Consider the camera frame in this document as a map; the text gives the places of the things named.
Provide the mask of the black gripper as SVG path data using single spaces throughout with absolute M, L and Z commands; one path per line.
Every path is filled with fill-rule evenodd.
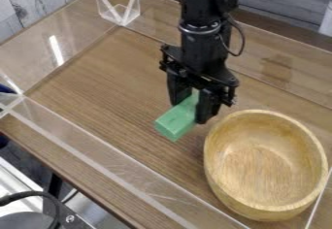
M 223 104 L 231 106 L 239 80 L 228 69 L 232 51 L 229 26 L 212 34 L 183 33 L 179 46 L 161 47 L 160 68 L 168 73 L 171 102 L 177 106 L 197 88 L 196 122 L 205 124 L 220 112 Z

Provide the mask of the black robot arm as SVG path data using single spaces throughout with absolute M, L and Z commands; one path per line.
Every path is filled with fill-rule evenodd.
M 239 0 L 180 0 L 181 43 L 161 47 L 160 69 L 168 75 L 171 102 L 180 105 L 195 90 L 195 122 L 204 124 L 219 114 L 221 106 L 232 106 L 239 79 L 227 61 L 236 23 L 229 12 Z

